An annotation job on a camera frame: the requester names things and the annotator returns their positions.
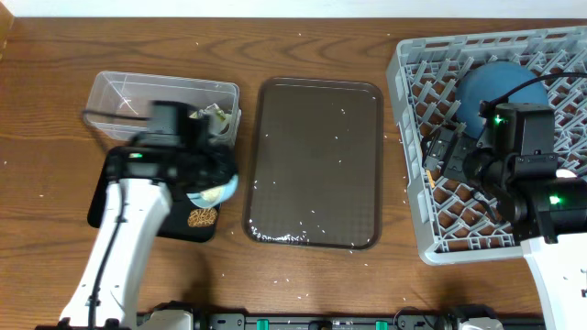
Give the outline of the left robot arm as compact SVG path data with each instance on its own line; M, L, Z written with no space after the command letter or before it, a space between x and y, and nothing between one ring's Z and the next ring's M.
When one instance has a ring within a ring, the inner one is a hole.
M208 210L238 186L232 148L212 142L213 115L153 101L147 128L105 158L105 205L97 238L59 329L139 329L138 296L154 239L185 198Z

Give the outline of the yellow green foil wrapper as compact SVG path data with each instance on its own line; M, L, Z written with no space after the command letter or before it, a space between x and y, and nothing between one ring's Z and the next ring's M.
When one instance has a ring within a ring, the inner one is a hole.
M211 104L204 109L196 108L193 112L189 115L190 118L198 119L204 116L215 116L221 121L225 121L227 115L225 112L219 107L218 104Z

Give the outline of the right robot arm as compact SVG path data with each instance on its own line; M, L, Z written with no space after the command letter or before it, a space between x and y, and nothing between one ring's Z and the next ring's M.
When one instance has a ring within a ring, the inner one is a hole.
M496 199L486 210L513 228L548 329L586 326L586 182L557 175L554 113L543 104L484 102L478 138L439 127L422 165Z

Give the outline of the brown food scrap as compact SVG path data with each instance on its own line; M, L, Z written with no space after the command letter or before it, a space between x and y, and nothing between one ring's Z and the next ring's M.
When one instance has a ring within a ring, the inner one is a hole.
M190 227L209 227L216 223L218 212L215 208L193 209L188 218L187 225Z

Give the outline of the white napkin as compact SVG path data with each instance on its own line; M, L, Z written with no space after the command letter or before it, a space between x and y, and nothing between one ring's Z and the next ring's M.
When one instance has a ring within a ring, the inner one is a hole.
M230 128L232 115L225 113L221 109L211 110L209 132L212 136L221 136L226 134Z

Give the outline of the blue plate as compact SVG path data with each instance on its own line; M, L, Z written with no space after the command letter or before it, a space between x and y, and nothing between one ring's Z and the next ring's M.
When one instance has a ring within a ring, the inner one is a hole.
M486 121L479 116L481 101L492 101L536 77L527 68L506 61L490 62L469 71L455 94L455 100L460 101L456 117L465 125L462 135L473 139L481 135Z

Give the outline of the light blue rice bowl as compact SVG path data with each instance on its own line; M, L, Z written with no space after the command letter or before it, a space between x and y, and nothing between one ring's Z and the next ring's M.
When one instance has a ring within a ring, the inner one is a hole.
M188 193L189 201L199 208L213 208L231 198L238 188L238 175L228 183L201 192Z

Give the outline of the white cup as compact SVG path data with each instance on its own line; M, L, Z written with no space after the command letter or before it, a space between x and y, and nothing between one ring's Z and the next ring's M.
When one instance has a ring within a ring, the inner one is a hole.
M563 178L563 179L571 179L571 178L576 178L577 174L575 172L573 172L572 170L557 169L556 170L556 177Z

